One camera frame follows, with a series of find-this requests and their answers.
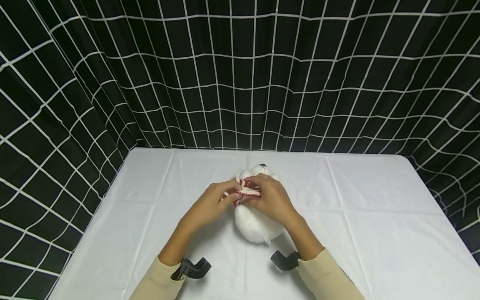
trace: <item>beige sleeve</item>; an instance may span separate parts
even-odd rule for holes
[[[299,259],[298,271],[318,300],[365,300],[327,249],[309,261]]]
[[[174,300],[185,281],[172,280],[170,276],[180,267],[162,264],[157,257],[130,296],[130,300]]]

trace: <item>stuffed animal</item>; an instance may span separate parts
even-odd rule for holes
[[[284,232],[283,226],[266,217],[258,210],[242,205],[242,201],[250,198],[256,198],[256,201],[260,201],[260,197],[262,196],[261,188],[254,183],[244,181],[246,177],[256,176],[260,173],[270,175],[275,180],[278,180],[278,176],[273,174],[269,167],[260,164],[253,167],[251,170],[241,172],[240,175],[235,178],[243,188],[241,191],[230,190],[227,191],[225,195],[229,195],[232,192],[237,192],[243,195],[241,199],[236,200],[233,203],[233,206],[235,207],[235,224],[242,235],[251,242],[266,242],[270,245],[271,240]]]

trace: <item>grid pattern fabric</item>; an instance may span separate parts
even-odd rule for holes
[[[480,0],[0,0],[0,299],[48,297],[135,146],[406,156],[480,262],[478,24]]]

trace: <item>person's left hand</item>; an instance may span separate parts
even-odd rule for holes
[[[236,180],[210,184],[182,218],[182,222],[197,230],[216,221],[230,204],[242,197],[238,193],[232,193],[222,200],[224,192],[232,188],[237,191],[241,190],[241,186]]]

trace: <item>black wearable sensor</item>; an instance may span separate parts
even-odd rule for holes
[[[283,256],[280,251],[276,251],[270,260],[282,271],[291,271],[299,266],[300,254],[292,252],[288,257]]]
[[[184,276],[187,276],[188,278],[200,279],[207,274],[210,268],[212,268],[212,265],[203,257],[197,264],[193,264],[185,258],[170,278],[173,280],[181,280]]]

